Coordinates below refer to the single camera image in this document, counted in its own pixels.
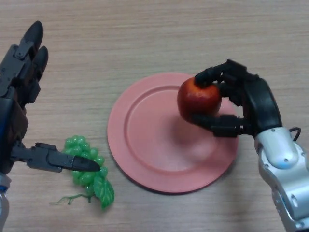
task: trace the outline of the grape cluster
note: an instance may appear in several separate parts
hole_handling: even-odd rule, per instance
[[[66,139],[62,152],[91,159],[100,165],[101,170],[99,172],[71,171],[73,182],[85,188],[85,197],[89,200],[92,196],[99,198],[102,209],[111,205],[114,201],[114,190],[106,178],[108,169],[103,166],[105,159],[103,156],[98,155],[98,149],[90,147],[90,144],[86,141],[84,136],[75,135]]]

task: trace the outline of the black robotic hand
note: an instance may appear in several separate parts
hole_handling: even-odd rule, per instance
[[[99,171],[100,166],[92,160],[63,154],[54,145],[36,143],[27,149],[21,142],[28,128],[25,106],[35,102],[48,62],[47,48],[40,48],[42,39],[43,25],[36,21],[0,64],[0,172],[9,173],[16,161],[52,172],[63,168]]]
[[[267,82],[247,68],[230,59],[210,67],[195,76],[195,83],[206,87],[217,82],[222,97],[228,97],[236,106],[242,106],[243,118],[235,115],[220,117],[192,115],[192,122],[212,131],[217,137],[237,137],[247,134],[255,137],[270,128],[282,127],[281,115]],[[297,139],[300,128],[294,138]]]

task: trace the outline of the grape stem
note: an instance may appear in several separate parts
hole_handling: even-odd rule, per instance
[[[77,194],[75,196],[70,196],[70,197],[63,197],[61,198],[58,202],[50,202],[49,204],[51,205],[59,205],[60,203],[62,203],[63,201],[65,200],[69,200],[68,204],[72,204],[73,200],[76,199],[76,198],[79,198],[79,197],[85,197],[88,199],[88,202],[90,203],[91,202],[91,198],[93,196],[89,196],[89,195],[85,195],[85,194]]]

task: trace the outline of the wooden table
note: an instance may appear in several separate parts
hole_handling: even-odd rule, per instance
[[[77,199],[67,172],[16,163],[9,174],[5,232],[282,232],[270,188],[258,173],[253,140],[240,137],[238,160],[213,185],[162,196],[130,183],[109,153],[106,126],[118,96],[159,72],[197,73],[232,58],[265,78],[286,127],[303,129],[309,149],[308,0],[0,0],[0,54],[36,20],[49,63],[24,142],[55,144],[82,134],[106,157],[113,207]]]

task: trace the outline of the silver robotic arm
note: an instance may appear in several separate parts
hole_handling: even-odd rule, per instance
[[[293,141],[291,132],[272,128],[254,140],[259,173],[268,183],[272,199],[287,232],[309,232],[309,164],[307,152]]]
[[[272,198],[287,232],[309,232],[309,161],[296,143],[300,128],[287,129],[267,82],[232,60],[195,76],[196,85],[218,85],[222,97],[242,106],[244,118],[234,115],[192,115],[193,124],[217,137],[254,138],[259,173],[270,186]],[[295,138],[292,132],[297,130]]]

